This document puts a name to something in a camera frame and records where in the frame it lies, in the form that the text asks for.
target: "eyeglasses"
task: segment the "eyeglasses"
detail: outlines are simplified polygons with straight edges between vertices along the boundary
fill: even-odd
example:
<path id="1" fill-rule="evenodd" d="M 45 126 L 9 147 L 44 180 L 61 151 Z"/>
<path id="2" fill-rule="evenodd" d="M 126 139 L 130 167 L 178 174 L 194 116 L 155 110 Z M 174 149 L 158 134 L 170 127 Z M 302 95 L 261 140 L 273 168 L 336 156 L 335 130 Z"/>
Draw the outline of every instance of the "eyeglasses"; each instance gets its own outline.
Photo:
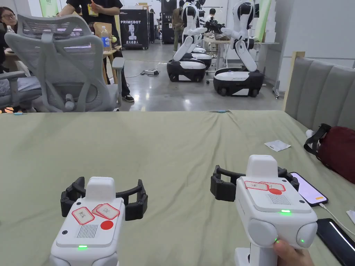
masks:
<path id="1" fill-rule="evenodd" d="M 16 18 L 14 14 L 11 14 L 11 15 L 3 15 L 2 18 L 4 19 L 10 19 L 10 18 Z"/>

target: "gray upholstered headboard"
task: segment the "gray upholstered headboard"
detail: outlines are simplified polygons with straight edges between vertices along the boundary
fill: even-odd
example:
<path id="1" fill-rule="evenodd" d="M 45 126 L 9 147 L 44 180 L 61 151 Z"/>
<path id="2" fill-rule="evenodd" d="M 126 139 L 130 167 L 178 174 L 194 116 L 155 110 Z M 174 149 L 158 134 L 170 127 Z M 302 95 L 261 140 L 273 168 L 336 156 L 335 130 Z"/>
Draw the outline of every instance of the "gray upholstered headboard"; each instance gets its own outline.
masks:
<path id="1" fill-rule="evenodd" d="M 294 62 L 285 112 L 307 128 L 355 130 L 355 70 L 305 57 Z"/>

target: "white paper scrap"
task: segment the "white paper scrap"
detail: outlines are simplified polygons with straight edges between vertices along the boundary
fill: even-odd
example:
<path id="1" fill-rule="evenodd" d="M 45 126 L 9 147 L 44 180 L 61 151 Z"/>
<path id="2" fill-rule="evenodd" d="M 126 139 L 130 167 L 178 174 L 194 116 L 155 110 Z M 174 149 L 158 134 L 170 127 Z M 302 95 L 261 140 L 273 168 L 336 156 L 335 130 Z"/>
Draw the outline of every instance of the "white paper scrap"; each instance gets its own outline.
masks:
<path id="1" fill-rule="evenodd" d="M 264 144 L 274 151 L 281 151 L 287 149 L 288 147 L 291 147 L 291 145 L 286 144 L 280 140 L 275 140 Z"/>
<path id="2" fill-rule="evenodd" d="M 346 212 L 348 214 L 348 216 L 350 217 L 350 219 L 353 221 L 353 223 L 355 224 L 355 211 L 349 210 Z"/>

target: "plastic bottle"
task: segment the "plastic bottle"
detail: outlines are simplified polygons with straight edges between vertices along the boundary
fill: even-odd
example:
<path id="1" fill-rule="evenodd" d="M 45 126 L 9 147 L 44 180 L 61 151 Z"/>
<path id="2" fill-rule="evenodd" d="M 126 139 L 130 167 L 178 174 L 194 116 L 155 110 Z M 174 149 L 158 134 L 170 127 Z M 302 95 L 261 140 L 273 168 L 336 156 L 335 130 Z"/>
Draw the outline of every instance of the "plastic bottle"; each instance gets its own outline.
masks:
<path id="1" fill-rule="evenodd" d="M 11 26 L 7 26 L 6 28 L 7 28 L 7 29 L 6 29 L 6 32 L 15 33 L 15 32 L 13 31 L 13 29 L 11 28 Z"/>
<path id="2" fill-rule="evenodd" d="M 105 26 L 102 26 L 101 40 L 102 40 L 102 43 L 104 44 L 104 51 L 110 51 L 111 50 L 110 38 L 109 38 L 109 33 L 107 32 Z"/>

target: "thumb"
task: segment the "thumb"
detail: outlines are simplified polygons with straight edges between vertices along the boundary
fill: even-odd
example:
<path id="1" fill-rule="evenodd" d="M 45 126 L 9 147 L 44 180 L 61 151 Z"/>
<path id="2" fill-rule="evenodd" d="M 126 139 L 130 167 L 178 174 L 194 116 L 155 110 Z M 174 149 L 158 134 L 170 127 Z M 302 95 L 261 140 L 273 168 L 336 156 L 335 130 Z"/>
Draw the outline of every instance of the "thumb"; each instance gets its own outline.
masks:
<path id="1" fill-rule="evenodd" d="M 282 240 L 278 240 L 274 244 L 275 253 L 287 263 L 295 262 L 299 260 L 299 254 L 288 243 Z"/>

